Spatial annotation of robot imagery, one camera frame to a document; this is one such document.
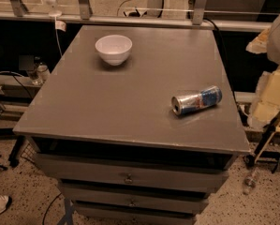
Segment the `white ceramic bowl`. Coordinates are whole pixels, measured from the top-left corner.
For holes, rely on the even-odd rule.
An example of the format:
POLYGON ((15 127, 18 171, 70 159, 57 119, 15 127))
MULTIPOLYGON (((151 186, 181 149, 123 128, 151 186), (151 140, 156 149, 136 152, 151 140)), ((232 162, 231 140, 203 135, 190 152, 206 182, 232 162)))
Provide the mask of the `white ceramic bowl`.
POLYGON ((132 49, 132 41, 122 35, 109 35, 100 38, 96 42, 96 50, 99 57, 111 66, 119 66, 129 57, 132 49))

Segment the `bottom grey drawer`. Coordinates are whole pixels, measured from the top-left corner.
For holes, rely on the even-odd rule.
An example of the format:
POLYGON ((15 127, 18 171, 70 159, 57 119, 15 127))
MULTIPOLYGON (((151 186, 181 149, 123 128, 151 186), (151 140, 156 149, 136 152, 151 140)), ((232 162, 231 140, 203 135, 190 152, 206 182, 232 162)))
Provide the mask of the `bottom grey drawer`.
POLYGON ((194 216, 155 210, 126 208, 115 205, 97 203, 75 203, 75 210, 86 217, 112 218, 136 223, 151 223, 155 225, 194 225, 194 216))

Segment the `clear glass jar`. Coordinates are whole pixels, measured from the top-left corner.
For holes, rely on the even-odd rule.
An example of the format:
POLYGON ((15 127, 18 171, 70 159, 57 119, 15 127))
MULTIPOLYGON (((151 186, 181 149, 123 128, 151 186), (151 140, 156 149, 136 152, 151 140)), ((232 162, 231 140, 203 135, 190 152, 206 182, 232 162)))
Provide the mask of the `clear glass jar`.
POLYGON ((34 57, 34 62, 37 68, 37 75, 41 78, 43 82, 47 81, 50 77, 48 65, 39 56, 34 57))

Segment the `black yellow stand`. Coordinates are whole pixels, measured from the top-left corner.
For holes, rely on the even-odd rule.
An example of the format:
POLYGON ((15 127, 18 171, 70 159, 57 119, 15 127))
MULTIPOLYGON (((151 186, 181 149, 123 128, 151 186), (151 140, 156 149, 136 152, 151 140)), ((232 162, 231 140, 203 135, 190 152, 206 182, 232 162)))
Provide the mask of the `black yellow stand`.
POLYGON ((273 136, 277 133, 280 133, 280 112, 267 126, 256 149, 250 155, 247 155, 243 158, 243 161, 248 168, 254 167, 256 163, 261 161, 263 158, 273 158, 276 163, 272 169, 272 173, 276 172, 280 166, 280 152, 267 151, 266 148, 273 139, 273 136))

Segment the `silver blue redbull can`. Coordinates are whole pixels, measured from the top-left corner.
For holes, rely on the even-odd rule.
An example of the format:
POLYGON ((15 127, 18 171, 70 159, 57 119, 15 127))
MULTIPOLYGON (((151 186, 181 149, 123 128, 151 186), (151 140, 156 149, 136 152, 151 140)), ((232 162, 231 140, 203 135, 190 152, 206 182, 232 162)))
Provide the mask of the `silver blue redbull can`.
POLYGON ((197 93, 173 97, 172 110, 176 115, 194 113, 218 104, 222 99, 222 92, 218 86, 210 86, 197 93))

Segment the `grey drawer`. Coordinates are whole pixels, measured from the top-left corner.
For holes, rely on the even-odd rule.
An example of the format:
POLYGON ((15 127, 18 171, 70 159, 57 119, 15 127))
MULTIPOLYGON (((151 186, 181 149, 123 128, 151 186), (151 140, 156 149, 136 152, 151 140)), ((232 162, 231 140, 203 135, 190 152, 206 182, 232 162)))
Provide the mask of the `grey drawer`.
POLYGON ((36 154, 35 161, 50 177, 143 188, 215 193, 228 179, 222 171, 122 160, 36 154))
POLYGON ((155 210, 126 208, 115 205, 97 203, 75 203, 75 210, 86 217, 112 218, 136 223, 151 223, 155 225, 194 225, 194 216, 155 210))
POLYGON ((60 182, 59 190, 70 200, 112 204, 129 208, 145 208, 186 214, 199 214, 208 205, 203 196, 190 192, 157 188, 122 188, 96 184, 60 182))

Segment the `metal window rail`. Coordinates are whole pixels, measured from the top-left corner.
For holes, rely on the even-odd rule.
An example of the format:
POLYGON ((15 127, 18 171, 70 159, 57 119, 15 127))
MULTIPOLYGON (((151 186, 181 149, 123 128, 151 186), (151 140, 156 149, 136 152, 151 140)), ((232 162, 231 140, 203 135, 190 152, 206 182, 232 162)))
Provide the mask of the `metal window rail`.
MULTIPOLYGON (((31 13, 22 16, 15 16, 13 12, 0 11, 0 20, 12 21, 33 21, 51 22, 53 18, 46 13, 31 13)), ((110 26, 137 26, 137 27, 161 27, 161 28, 185 28, 213 30, 214 26, 220 31, 234 32, 261 32, 272 26, 271 22, 241 22, 241 21, 206 21, 195 25, 190 20, 172 20, 157 18, 131 18, 92 15, 89 19, 82 19, 80 16, 63 15, 58 17, 59 21, 66 23, 79 23, 89 25, 110 25, 110 26)))

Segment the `top grey drawer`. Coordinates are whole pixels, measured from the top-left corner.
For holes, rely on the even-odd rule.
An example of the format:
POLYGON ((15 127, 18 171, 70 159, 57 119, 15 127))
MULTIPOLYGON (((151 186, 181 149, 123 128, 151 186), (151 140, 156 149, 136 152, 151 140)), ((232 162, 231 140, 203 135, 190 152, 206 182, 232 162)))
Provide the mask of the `top grey drawer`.
POLYGON ((228 179, 222 171, 122 160, 36 154, 35 161, 50 177, 143 188, 215 193, 228 179))

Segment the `clear plastic bottle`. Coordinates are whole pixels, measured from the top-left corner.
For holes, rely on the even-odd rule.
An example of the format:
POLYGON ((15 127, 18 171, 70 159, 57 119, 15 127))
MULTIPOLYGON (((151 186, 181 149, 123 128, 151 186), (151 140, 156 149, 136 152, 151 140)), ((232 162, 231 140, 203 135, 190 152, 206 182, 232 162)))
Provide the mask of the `clear plastic bottle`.
POLYGON ((248 195, 256 187, 258 170, 253 169, 243 180, 243 194, 248 195))

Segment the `grey drawer cabinet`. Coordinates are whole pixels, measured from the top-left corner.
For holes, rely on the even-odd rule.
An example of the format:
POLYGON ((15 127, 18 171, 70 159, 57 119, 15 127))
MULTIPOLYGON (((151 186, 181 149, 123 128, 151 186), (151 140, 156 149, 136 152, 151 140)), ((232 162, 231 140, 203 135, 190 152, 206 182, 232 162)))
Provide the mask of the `grey drawer cabinet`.
POLYGON ((249 150, 214 35, 191 29, 83 27, 15 127, 37 154, 228 172, 249 150), (96 42, 131 39, 119 66, 96 42), (213 107, 176 115, 173 97, 218 86, 213 107))

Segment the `middle grey drawer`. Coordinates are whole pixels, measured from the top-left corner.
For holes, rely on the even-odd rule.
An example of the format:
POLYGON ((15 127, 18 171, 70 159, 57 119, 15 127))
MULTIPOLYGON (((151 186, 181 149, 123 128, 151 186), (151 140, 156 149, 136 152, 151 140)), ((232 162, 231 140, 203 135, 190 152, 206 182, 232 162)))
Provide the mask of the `middle grey drawer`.
POLYGON ((145 208, 186 214, 199 214, 208 205, 203 196, 190 192, 157 188, 122 188, 96 184, 60 182, 59 190, 70 200, 112 204, 129 208, 145 208))

